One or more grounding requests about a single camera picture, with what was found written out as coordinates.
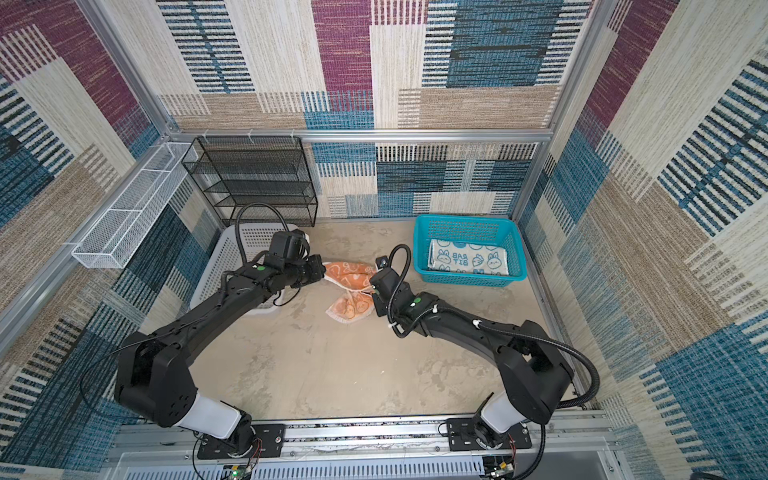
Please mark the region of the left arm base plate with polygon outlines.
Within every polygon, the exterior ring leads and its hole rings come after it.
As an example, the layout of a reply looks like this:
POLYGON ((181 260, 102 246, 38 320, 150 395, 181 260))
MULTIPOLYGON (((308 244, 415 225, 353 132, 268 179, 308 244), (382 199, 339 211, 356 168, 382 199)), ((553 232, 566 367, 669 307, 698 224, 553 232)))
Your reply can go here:
POLYGON ((251 424, 239 427, 227 439, 204 434, 197 460, 277 458, 281 455, 285 424, 251 424))

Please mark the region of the teal bicycle print towel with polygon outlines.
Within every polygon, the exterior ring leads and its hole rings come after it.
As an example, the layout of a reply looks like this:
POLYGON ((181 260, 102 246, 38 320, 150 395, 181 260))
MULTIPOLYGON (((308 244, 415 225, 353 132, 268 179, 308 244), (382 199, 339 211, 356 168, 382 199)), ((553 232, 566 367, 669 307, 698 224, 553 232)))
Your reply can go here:
POLYGON ((503 248, 439 239, 430 241, 427 268, 462 274, 509 275, 503 248))

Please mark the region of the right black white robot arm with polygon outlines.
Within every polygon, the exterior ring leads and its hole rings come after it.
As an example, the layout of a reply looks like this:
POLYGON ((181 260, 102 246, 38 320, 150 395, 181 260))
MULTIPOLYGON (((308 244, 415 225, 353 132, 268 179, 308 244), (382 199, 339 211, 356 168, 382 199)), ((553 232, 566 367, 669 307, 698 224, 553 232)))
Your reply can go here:
POLYGON ((558 409, 581 407, 599 392, 601 378, 594 363, 576 348, 549 337, 541 326, 500 323, 460 310, 429 292, 415 294, 405 281, 411 249, 396 245, 376 259, 371 294, 377 315, 388 320, 400 339, 412 333, 447 341, 493 364, 504 390, 488 396, 475 412, 473 438, 496 450, 510 440, 508 431, 525 421, 540 428, 536 456, 523 471, 493 475, 526 479, 539 467, 546 446, 546 426, 558 409))

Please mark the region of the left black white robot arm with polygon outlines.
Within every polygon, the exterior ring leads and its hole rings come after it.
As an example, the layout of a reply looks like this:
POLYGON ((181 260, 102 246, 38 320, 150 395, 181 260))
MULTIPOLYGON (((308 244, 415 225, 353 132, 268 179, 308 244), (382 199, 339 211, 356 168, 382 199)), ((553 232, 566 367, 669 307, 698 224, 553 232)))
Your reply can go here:
POLYGON ((298 291, 322 280, 326 269, 299 229, 282 227, 253 257, 241 240, 236 246, 241 265, 221 274, 213 295, 166 326, 129 335, 103 358, 117 362, 119 405, 160 427, 194 431, 219 443, 225 455, 241 458, 255 447, 251 415, 201 394, 190 367, 246 313, 287 288, 298 291))

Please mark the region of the white plastic laundry basket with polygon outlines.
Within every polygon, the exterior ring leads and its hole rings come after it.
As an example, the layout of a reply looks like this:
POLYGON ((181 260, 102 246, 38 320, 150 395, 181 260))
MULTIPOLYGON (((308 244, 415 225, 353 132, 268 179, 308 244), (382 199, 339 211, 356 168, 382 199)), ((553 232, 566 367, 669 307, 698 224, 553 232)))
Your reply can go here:
POLYGON ((240 315, 264 313, 264 304, 279 307, 275 300, 291 287, 297 291, 299 261, 285 264, 265 262, 272 236, 292 231, 282 224, 236 224, 225 231, 203 279, 193 296, 193 305, 180 322, 201 327, 215 318, 232 322, 240 315))

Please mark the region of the orange bear print towel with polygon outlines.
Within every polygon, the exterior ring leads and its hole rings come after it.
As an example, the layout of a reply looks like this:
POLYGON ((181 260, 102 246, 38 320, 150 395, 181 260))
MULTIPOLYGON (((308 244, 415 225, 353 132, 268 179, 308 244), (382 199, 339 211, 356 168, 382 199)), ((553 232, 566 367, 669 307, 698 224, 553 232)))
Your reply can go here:
POLYGON ((324 262, 324 279, 340 287, 344 293, 326 310, 326 314, 342 324, 351 324, 368 317, 374 310, 371 278, 374 266, 366 263, 324 262))

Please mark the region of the teal plastic basket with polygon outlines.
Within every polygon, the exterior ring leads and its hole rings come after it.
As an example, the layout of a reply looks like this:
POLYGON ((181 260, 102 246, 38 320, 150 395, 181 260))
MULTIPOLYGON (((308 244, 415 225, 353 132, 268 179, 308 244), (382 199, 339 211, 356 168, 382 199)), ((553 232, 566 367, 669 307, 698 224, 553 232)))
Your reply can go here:
POLYGON ((421 215, 413 258, 427 283, 504 288, 527 278, 522 237, 508 219, 421 215))

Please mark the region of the aluminium mounting rail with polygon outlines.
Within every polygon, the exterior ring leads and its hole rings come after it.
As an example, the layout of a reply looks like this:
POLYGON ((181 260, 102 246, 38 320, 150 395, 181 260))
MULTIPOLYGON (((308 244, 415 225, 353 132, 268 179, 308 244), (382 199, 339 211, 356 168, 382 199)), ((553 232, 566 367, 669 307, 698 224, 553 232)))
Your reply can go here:
MULTIPOLYGON (((494 440, 478 439, 469 414, 262 420, 251 426, 262 457, 279 460, 363 458, 386 454, 533 454, 602 451, 618 447, 606 415, 596 410, 562 410, 546 427, 530 421, 512 426, 494 440)), ((179 427, 130 425, 121 428, 106 458, 115 467, 130 459, 187 461, 200 452, 204 461, 228 460, 223 447, 179 427)))

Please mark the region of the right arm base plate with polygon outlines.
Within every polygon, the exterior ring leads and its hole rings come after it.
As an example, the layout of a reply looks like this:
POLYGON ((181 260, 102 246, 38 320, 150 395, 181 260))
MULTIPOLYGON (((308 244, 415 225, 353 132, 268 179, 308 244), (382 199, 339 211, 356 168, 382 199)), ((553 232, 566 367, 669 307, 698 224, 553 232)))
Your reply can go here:
POLYGON ((452 417, 438 426, 438 432, 448 440, 451 451, 498 451, 532 447, 529 430, 518 423, 503 433, 483 423, 479 418, 452 417))

